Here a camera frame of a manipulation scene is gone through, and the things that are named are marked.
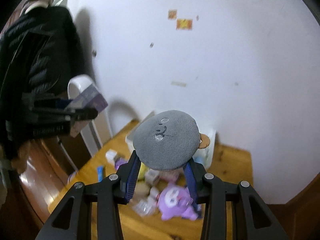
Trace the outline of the blue cream tube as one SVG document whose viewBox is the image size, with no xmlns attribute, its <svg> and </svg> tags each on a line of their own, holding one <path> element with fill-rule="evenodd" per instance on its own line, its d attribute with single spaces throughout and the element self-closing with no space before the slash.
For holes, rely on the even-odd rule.
<svg viewBox="0 0 320 240">
<path fill-rule="evenodd" d="M 104 179 L 104 167 L 103 166 L 98 166 L 97 167 L 97 178 L 98 182 L 101 182 Z"/>
</svg>

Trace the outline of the white storage bin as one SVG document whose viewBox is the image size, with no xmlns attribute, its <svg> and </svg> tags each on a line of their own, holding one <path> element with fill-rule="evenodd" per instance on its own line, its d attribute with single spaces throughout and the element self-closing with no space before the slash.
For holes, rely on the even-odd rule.
<svg viewBox="0 0 320 240">
<path fill-rule="evenodd" d="M 136 128 L 134 128 L 125 137 L 125 142 L 127 143 L 130 153 L 135 149 L 133 146 L 133 134 L 135 130 Z M 197 150 L 193 155 L 193 159 L 196 162 L 201 163 L 205 169 L 208 169 L 210 168 L 213 160 L 216 130 L 213 127 L 207 126 L 205 128 L 201 128 L 200 133 L 205 134 L 209 138 L 209 145 L 206 148 Z"/>
</svg>

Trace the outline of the white square box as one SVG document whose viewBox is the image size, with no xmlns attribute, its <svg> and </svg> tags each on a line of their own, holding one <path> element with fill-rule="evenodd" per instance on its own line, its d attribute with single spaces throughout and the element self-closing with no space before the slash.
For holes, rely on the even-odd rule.
<svg viewBox="0 0 320 240">
<path fill-rule="evenodd" d="M 118 160 L 119 156 L 118 156 L 118 152 L 113 150 L 113 149 L 109 149 L 106 154 L 105 154 L 106 160 L 109 164 L 115 165 L 116 161 Z"/>
</svg>

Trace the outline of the wooden side table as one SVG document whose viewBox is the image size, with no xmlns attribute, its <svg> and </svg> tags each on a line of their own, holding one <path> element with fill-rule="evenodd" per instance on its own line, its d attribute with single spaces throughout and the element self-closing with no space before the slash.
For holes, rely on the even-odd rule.
<svg viewBox="0 0 320 240">
<path fill-rule="evenodd" d="M 114 167 L 105 158 L 108 150 L 115 150 L 125 158 L 130 153 L 125 142 L 125 137 L 138 124 L 136 120 L 129 122 L 118 134 L 108 141 L 103 148 L 90 159 L 75 175 L 48 206 L 48 211 L 53 212 L 59 201 L 70 187 L 77 181 L 84 184 L 93 184 L 98 181 L 97 167 L 104 166 L 108 176 L 115 172 Z M 213 162 L 208 172 L 223 181 L 238 184 L 242 180 L 253 183 L 253 169 L 251 154 L 242 149 L 223 145 L 216 142 L 214 147 Z M 129 205 L 119 207 L 121 226 L 125 239 L 199 239 L 202 229 L 202 220 L 191 221 L 181 218 L 161 220 L 159 212 L 152 216 L 140 217 Z"/>
</svg>

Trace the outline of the small orange wall sticker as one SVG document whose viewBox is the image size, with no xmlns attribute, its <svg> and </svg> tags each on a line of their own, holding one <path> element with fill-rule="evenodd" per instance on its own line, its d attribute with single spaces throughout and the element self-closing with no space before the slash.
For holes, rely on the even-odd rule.
<svg viewBox="0 0 320 240">
<path fill-rule="evenodd" d="M 177 18 L 177 10 L 176 9 L 171 9 L 168 11 L 168 19 L 169 20 L 175 20 Z"/>
</svg>

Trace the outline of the purple plush toy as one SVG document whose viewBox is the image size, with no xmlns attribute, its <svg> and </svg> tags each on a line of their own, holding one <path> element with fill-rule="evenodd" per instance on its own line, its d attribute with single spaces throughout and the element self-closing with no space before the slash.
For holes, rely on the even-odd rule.
<svg viewBox="0 0 320 240">
<path fill-rule="evenodd" d="M 199 215 L 196 213 L 193 203 L 194 200 L 191 198 L 187 187 L 169 183 L 160 193 L 157 207 L 162 220 L 182 217 L 195 221 Z"/>
</svg>

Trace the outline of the grey round plush pouch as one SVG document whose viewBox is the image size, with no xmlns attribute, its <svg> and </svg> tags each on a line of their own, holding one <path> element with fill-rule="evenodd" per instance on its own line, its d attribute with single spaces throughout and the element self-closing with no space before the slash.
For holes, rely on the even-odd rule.
<svg viewBox="0 0 320 240">
<path fill-rule="evenodd" d="M 148 118 L 133 133 L 133 147 L 140 161 L 159 171 L 182 167 L 195 154 L 200 141 L 194 118 L 177 110 Z"/>
</svg>

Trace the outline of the purple lavender small box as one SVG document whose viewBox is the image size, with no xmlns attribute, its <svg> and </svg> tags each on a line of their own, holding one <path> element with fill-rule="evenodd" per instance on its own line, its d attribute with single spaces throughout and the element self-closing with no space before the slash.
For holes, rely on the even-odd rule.
<svg viewBox="0 0 320 240">
<path fill-rule="evenodd" d="M 89 85 L 75 99 L 70 100 L 65 108 L 66 111 L 71 112 L 72 117 L 70 136 L 76 137 L 107 106 L 107 101 L 94 84 Z"/>
</svg>

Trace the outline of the tape strip on wall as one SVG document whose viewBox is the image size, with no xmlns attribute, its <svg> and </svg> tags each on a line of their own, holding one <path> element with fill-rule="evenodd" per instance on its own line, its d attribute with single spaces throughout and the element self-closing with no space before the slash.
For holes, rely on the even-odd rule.
<svg viewBox="0 0 320 240">
<path fill-rule="evenodd" d="M 178 86 L 178 87 L 186 87 L 187 86 L 187 84 L 185 82 L 178 82 L 178 81 L 172 81 L 171 85 Z"/>
</svg>

